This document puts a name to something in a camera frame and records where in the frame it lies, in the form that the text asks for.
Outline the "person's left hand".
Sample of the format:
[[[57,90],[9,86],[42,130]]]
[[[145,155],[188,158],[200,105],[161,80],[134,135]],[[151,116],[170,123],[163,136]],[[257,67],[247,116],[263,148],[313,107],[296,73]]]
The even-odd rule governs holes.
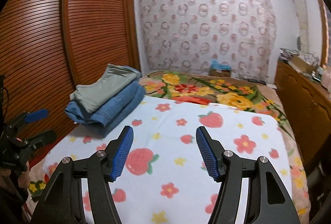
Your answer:
[[[29,185],[29,160],[26,152],[20,152],[20,160],[26,166],[26,171],[1,168],[1,187],[12,192],[26,189]]]

